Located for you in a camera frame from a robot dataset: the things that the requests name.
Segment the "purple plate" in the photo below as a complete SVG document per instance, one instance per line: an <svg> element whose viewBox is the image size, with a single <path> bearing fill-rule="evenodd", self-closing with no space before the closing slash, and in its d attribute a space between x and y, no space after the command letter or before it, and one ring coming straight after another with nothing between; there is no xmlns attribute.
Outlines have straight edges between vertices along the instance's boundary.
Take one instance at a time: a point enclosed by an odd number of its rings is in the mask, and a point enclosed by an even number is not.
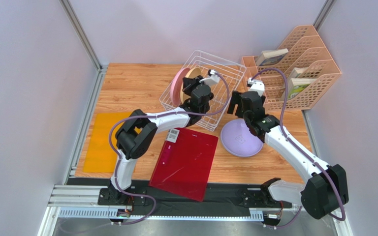
<svg viewBox="0 0 378 236"><path fill-rule="evenodd" d="M226 123L220 132L223 147L232 155L251 157L258 154L264 143L252 135L243 119L234 119Z"/></svg>

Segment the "yellow plate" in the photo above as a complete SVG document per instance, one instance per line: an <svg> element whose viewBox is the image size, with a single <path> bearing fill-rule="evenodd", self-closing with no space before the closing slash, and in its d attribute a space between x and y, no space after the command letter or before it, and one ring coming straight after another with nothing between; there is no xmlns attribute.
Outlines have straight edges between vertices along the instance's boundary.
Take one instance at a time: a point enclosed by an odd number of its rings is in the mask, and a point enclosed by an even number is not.
<svg viewBox="0 0 378 236"><path fill-rule="evenodd" d="M190 78L190 79L193 79L197 76L201 75L201 69L199 67L196 67L196 68L192 68L188 71L188 73L185 75L186 78ZM189 98L188 95L186 95L184 92L183 92L183 88L184 88L184 84L181 85L181 91L180 91L180 101L181 101L181 104L184 103L184 101L186 99Z"/></svg>

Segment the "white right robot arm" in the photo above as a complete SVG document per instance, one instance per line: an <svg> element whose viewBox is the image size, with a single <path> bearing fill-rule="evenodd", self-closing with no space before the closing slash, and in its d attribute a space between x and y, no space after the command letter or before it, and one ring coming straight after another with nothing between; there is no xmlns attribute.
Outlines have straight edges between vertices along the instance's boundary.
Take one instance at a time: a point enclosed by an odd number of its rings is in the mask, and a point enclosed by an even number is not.
<svg viewBox="0 0 378 236"><path fill-rule="evenodd" d="M302 206L315 219L327 215L345 221L349 202L347 173L339 165L329 165L298 142L279 120L265 112L264 95L256 91L233 91L228 114L241 118L249 132L276 150L300 175L305 185L274 178L263 184L271 201Z"/></svg>

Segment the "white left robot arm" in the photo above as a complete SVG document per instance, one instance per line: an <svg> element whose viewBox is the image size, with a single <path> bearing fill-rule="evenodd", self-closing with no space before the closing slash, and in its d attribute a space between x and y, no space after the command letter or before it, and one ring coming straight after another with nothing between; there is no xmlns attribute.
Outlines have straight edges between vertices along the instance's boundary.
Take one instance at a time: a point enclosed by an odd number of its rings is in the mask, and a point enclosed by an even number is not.
<svg viewBox="0 0 378 236"><path fill-rule="evenodd" d="M130 195L127 189L131 186L136 161L147 152L156 134L190 127L202 117L211 116L209 102L214 98L211 87L222 79L214 70L206 78L184 77L181 91L189 98L177 108L161 113L144 113L137 109L114 124L108 134L109 146L117 156L110 178L114 192Z"/></svg>

